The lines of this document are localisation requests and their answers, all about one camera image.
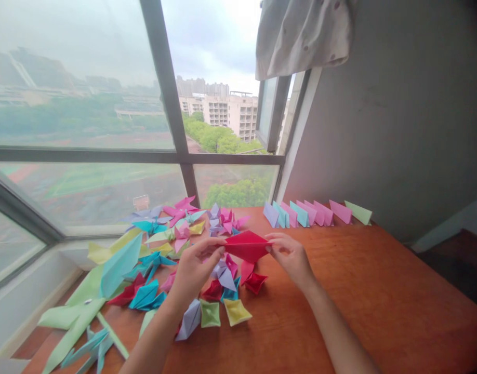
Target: cloudy sky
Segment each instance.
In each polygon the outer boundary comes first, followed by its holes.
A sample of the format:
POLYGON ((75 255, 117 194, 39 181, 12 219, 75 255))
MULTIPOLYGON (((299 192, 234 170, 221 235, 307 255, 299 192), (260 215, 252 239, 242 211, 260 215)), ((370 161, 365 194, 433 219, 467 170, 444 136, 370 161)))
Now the cloudy sky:
MULTIPOLYGON (((259 0, 162 0, 176 75, 257 95, 259 0)), ((0 0, 0 52, 26 47, 79 78, 151 85, 155 70, 136 0, 0 0)))

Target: forearm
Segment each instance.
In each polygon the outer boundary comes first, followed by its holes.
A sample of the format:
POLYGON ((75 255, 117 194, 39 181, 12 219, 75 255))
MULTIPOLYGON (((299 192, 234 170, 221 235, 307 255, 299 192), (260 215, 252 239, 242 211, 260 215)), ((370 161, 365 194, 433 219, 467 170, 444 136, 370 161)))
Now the forearm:
POLYGON ((303 292, 313 310, 335 372, 379 373, 378 367, 320 283, 314 279, 303 292))
POLYGON ((168 296, 130 353, 120 374, 160 373, 188 305, 168 296))

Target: table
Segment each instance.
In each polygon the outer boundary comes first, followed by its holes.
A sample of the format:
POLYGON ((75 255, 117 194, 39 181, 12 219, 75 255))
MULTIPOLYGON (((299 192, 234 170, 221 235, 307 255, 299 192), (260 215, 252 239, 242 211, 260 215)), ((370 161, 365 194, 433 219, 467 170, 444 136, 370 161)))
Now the table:
MULTIPOLYGON (((353 225, 344 225, 336 217, 334 227, 272 229, 262 207, 233 211, 237 218, 251 215, 246 228, 259 235, 283 231, 304 244, 315 275, 383 372, 477 368, 477 305, 378 225, 363 226, 354 218, 353 225)), ((207 235, 206 228, 192 241, 207 235)), ((156 276, 163 282, 173 270, 157 270, 156 276)), ((232 328, 221 305, 221 328, 198 327, 187 341, 175 342, 164 373, 334 372, 301 292, 269 255, 255 271, 269 276, 259 295, 239 290, 253 318, 232 328)), ((132 350, 144 313, 105 305, 102 314, 132 350)), ((92 328, 101 328, 98 321, 92 328)), ((54 331, 24 373, 40 373, 63 334, 54 331)), ((83 336, 77 346, 84 342, 83 336)), ((75 373, 82 362, 57 372, 75 373)), ((118 372, 123 362, 110 349, 103 373, 118 372)))

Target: pink paper crane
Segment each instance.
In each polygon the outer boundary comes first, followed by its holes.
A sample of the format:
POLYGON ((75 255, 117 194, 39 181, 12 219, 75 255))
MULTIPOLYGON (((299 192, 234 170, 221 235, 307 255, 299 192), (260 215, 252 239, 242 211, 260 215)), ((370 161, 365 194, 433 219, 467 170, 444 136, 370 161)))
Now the pink paper crane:
POLYGON ((175 237, 175 252, 178 253, 181 247, 183 247, 190 238, 190 228, 188 226, 188 222, 183 222, 180 228, 175 227, 175 237))
POLYGON ((183 200, 177 202, 174 208, 168 205, 164 206, 163 210, 173 218, 169 221, 170 228, 172 228, 180 219, 184 218, 186 216, 186 212, 193 212, 194 210, 198 210, 198 208, 195 208, 193 205, 190 205, 190 203, 194 199, 195 196, 186 197, 183 200))
POLYGON ((223 225, 223 229, 220 231, 220 234, 224 234, 228 232, 229 234, 232 233, 233 229, 240 231, 241 227, 248 221, 250 216, 239 218, 235 220, 235 213, 230 211, 228 212, 226 208, 221 209, 221 224, 223 225))

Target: hand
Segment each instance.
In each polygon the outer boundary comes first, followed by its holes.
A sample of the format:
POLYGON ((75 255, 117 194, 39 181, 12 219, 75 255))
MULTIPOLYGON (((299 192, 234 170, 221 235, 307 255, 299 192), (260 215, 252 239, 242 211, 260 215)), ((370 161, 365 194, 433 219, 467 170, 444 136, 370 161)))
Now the hand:
POLYGON ((310 261, 301 243, 284 233, 271 233, 265 238, 273 243, 273 246, 267 247, 266 250, 284 268, 301 291, 304 292, 313 281, 316 282, 310 261))
POLYGON ((226 242, 222 238, 210 237, 187 248, 181 255, 176 278, 169 296, 177 307, 185 311, 209 279, 214 267, 223 256, 226 242))

